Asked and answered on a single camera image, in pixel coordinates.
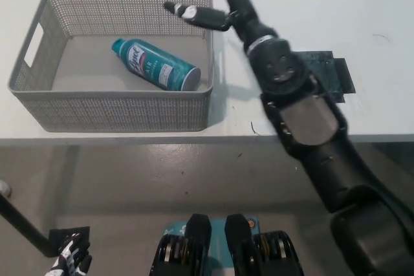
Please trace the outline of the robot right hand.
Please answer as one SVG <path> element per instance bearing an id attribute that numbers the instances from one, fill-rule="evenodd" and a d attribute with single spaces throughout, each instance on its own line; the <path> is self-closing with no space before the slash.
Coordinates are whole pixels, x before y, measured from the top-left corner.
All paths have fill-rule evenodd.
<path id="1" fill-rule="evenodd" d="M 185 23 L 206 30 L 226 32 L 234 28 L 246 51 L 266 39 L 278 38 L 273 28 L 260 21 L 251 0 L 227 0 L 227 3 L 229 12 L 171 1 L 164 3 L 164 9 Z"/>

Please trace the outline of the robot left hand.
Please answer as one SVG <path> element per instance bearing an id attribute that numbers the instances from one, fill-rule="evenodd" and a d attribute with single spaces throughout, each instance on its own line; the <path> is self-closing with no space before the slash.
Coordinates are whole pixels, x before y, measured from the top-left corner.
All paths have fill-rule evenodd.
<path id="1" fill-rule="evenodd" d="M 61 247 L 60 254 L 45 276 L 87 275 L 93 260 L 89 254 L 90 245 L 82 234 L 72 234 Z"/>

